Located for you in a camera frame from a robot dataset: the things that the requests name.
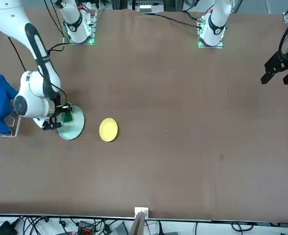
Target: wooden tabletop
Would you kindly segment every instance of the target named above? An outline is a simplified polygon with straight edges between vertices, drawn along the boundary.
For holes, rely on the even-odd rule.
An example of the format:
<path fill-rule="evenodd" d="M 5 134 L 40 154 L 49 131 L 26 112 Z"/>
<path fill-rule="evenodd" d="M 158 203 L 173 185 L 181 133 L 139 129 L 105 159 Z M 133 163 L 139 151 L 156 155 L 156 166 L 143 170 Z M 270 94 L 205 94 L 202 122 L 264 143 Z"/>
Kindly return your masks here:
<path fill-rule="evenodd" d="M 61 42 L 46 10 L 26 12 L 47 48 Z M 132 217 L 144 206 L 153 218 L 287 222 L 288 86 L 283 73 L 260 83 L 287 25 L 234 14 L 227 26 L 224 49 L 197 48 L 193 28 L 104 11 L 93 46 L 52 54 L 82 134 L 65 141 L 23 118 L 17 138 L 0 138 L 0 212 Z M 22 73 L 0 33 L 0 74 L 19 89 Z M 108 117 L 111 143 L 98 134 Z"/>

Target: black cable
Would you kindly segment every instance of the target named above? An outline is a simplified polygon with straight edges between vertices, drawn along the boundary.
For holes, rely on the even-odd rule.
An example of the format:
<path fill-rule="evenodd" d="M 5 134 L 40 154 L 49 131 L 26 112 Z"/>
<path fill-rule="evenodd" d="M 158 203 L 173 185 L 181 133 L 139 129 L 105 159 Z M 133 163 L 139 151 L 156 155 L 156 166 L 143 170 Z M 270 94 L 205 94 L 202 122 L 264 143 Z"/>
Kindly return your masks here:
<path fill-rule="evenodd" d="M 213 4 L 210 8 L 208 8 L 205 13 L 207 13 L 215 4 Z"/>
<path fill-rule="evenodd" d="M 188 17 L 190 17 L 192 20 L 195 20 L 195 21 L 197 21 L 199 18 L 195 18 L 195 17 L 193 17 L 188 11 L 183 11 L 185 14 L 187 14 L 188 15 Z"/>
<path fill-rule="evenodd" d="M 194 27 L 194 28 L 202 29 L 202 27 L 200 27 L 200 26 L 193 25 L 193 24 L 189 24 L 189 23 L 185 23 L 185 22 L 182 22 L 182 21 L 178 21 L 178 20 L 175 20 L 175 19 L 170 18 L 170 17 L 168 17 L 168 16 L 162 16 L 162 15 L 155 15 L 155 16 L 160 16 L 160 17 L 166 18 L 166 19 L 168 19 L 168 20 L 171 20 L 171 21 L 174 21 L 174 22 L 177 22 L 177 23 L 180 23 L 180 24 L 186 25 L 186 26 L 190 26 L 190 27 Z"/>
<path fill-rule="evenodd" d="M 197 225 L 198 225 L 198 222 L 196 222 L 196 224 L 195 224 L 195 235 L 196 235 Z"/>
<path fill-rule="evenodd" d="M 112 225 L 113 223 L 117 222 L 118 220 L 114 220 L 113 222 L 111 222 L 110 224 L 108 224 L 108 226 Z"/>
<path fill-rule="evenodd" d="M 66 93 L 63 91 L 63 89 L 61 89 L 60 87 L 57 87 L 56 85 L 52 84 L 51 82 L 50 82 L 50 84 L 51 84 L 53 87 L 59 89 L 59 90 L 64 94 L 65 99 L 66 99 L 66 102 L 64 103 L 64 105 L 66 105 L 66 104 L 68 103 L 68 97 L 67 97 L 67 94 L 66 94 Z"/>
<path fill-rule="evenodd" d="M 48 13 L 49 13 L 49 15 L 50 15 L 52 21 L 54 21 L 54 24 L 56 25 L 58 31 L 61 33 L 62 36 L 64 36 L 63 33 L 61 32 L 61 30 L 59 29 L 59 27 L 58 27 L 58 25 L 57 25 L 55 19 L 54 19 L 53 16 L 51 15 L 51 12 L 50 12 L 50 10 L 49 10 L 49 8 L 48 8 L 48 6 L 47 6 L 46 0 L 44 0 L 44 3 L 45 3 L 46 9 L 47 9 L 47 11 L 48 11 Z"/>
<path fill-rule="evenodd" d="M 28 219 L 28 221 L 30 222 L 30 224 L 33 225 L 32 229 L 31 229 L 31 231 L 30 231 L 30 235 L 32 235 L 32 233 L 33 233 L 34 230 L 35 230 L 35 232 L 36 232 L 37 235 L 41 235 L 41 233 L 37 230 L 36 225 L 37 225 L 38 222 L 42 219 L 42 217 L 39 218 L 38 221 L 36 221 L 36 223 L 34 222 L 34 220 L 33 220 L 31 217 L 28 217 L 27 219 Z"/>
<path fill-rule="evenodd" d="M 158 220 L 158 224 L 159 224 L 159 232 L 158 235 L 165 235 L 164 231 L 163 231 L 163 227 L 162 227 L 162 223 Z"/>
<path fill-rule="evenodd" d="M 26 216 L 25 217 L 25 221 L 23 223 L 23 235 L 25 235 L 26 231 L 28 230 L 28 228 L 32 225 L 31 223 L 27 226 L 27 228 L 25 229 L 25 223 L 26 223 L 26 220 L 29 218 L 29 216 Z"/>
<path fill-rule="evenodd" d="M 199 1 L 201 0 L 196 0 L 196 2 L 192 6 L 190 6 L 186 11 L 189 11 L 192 7 L 195 7 Z"/>
<path fill-rule="evenodd" d="M 24 69 L 24 71 L 26 71 L 26 69 L 25 69 L 25 67 L 24 67 L 24 64 L 23 64 L 23 62 L 22 62 L 22 60 L 21 60 L 21 57 L 20 57 L 20 55 L 19 55 L 19 53 L 18 53 L 18 51 L 17 51 L 15 45 L 12 43 L 11 38 L 8 37 L 8 39 L 9 39 L 11 45 L 13 46 L 13 48 L 14 48 L 14 50 L 15 50 L 15 52 L 16 52 L 16 54 L 17 54 L 19 60 L 20 60 L 20 63 L 21 63 L 21 65 L 22 65 L 23 69 Z M 60 45 L 65 45 L 65 44 L 70 44 L 70 43 L 59 43 L 59 44 L 56 44 L 56 45 L 54 45 L 51 49 L 49 49 L 49 50 L 47 51 L 47 54 L 50 54 L 50 52 L 52 51 L 53 48 L 55 48 L 55 47 L 57 47 L 57 46 L 60 46 Z M 67 103 L 68 103 L 68 97 L 67 97 L 67 94 L 66 94 L 66 93 L 65 93 L 61 88 L 55 86 L 55 85 L 52 84 L 51 82 L 50 82 L 50 84 L 51 84 L 53 87 L 59 89 L 59 90 L 60 90 L 60 91 L 65 95 L 65 99 L 66 99 L 65 104 L 67 104 Z"/>
<path fill-rule="evenodd" d="M 251 225 L 251 227 L 248 228 L 248 229 L 242 229 L 241 225 L 240 225 L 238 222 L 231 222 L 231 227 L 233 228 L 233 230 L 235 230 L 235 231 L 241 233 L 241 235 L 243 235 L 243 232 L 247 232 L 247 231 L 252 230 L 253 227 L 254 227 L 254 225 Z"/>
<path fill-rule="evenodd" d="M 9 39 L 9 41 L 10 41 L 10 43 L 11 43 L 13 49 L 15 50 L 15 52 L 16 52 L 16 54 L 17 54 L 19 60 L 20 60 L 20 63 L 21 63 L 21 65 L 22 65 L 23 69 L 24 69 L 24 71 L 26 71 L 26 69 L 25 69 L 25 67 L 24 67 L 24 64 L 23 64 L 23 62 L 22 62 L 22 59 L 21 59 L 21 57 L 20 57 L 20 55 L 19 55 L 19 53 L 18 53 L 18 51 L 17 51 L 15 45 L 13 44 L 13 42 L 11 41 L 11 38 L 10 38 L 9 36 L 8 36 L 8 39 Z"/>
<path fill-rule="evenodd" d="M 60 24 L 60 20 L 59 20 L 59 17 L 58 17 L 58 15 L 57 15 L 57 12 L 56 12 L 55 4 L 52 2 L 52 0 L 50 0 L 50 3 L 51 3 L 51 5 L 52 5 L 52 8 L 54 9 L 55 15 L 56 15 L 56 17 L 57 17 L 57 20 L 58 20 L 58 23 L 59 23 L 59 26 L 60 26 L 60 30 L 61 30 L 61 34 L 62 34 L 62 36 L 64 37 L 64 36 L 65 36 L 65 35 L 64 35 L 64 30 L 62 29 L 62 26 L 61 26 L 61 24 Z"/>
<path fill-rule="evenodd" d="M 11 226 L 15 228 L 20 223 L 22 218 L 23 216 L 20 216 L 19 218 L 17 218 L 13 223 L 11 223 Z"/>
<path fill-rule="evenodd" d="M 136 0 L 132 0 L 132 10 L 135 11 L 135 3 L 136 3 Z"/>
<path fill-rule="evenodd" d="M 81 6 L 84 6 L 84 7 L 85 7 L 85 10 L 89 10 L 86 5 L 83 5 L 83 3 L 81 3 Z"/>
<path fill-rule="evenodd" d="M 70 217 L 70 220 L 71 220 L 76 226 L 79 225 L 79 223 L 78 223 L 78 222 L 75 222 L 71 217 Z"/>
<path fill-rule="evenodd" d="M 47 50 L 47 54 L 49 55 L 51 51 L 63 51 L 63 49 L 61 50 L 53 50 L 54 48 L 58 47 L 58 46 L 63 46 L 63 45 L 67 45 L 67 44 L 75 44 L 75 43 L 58 43 L 56 45 L 54 45 L 52 48 L 50 48 L 49 50 Z"/>
<path fill-rule="evenodd" d="M 61 218 L 59 218 L 59 224 L 61 225 L 61 227 L 62 227 L 62 229 L 65 231 L 65 233 L 66 233 L 66 234 L 69 234 L 69 233 L 67 232 L 67 230 L 65 229 L 66 223 L 65 223 L 63 220 L 61 220 Z"/>

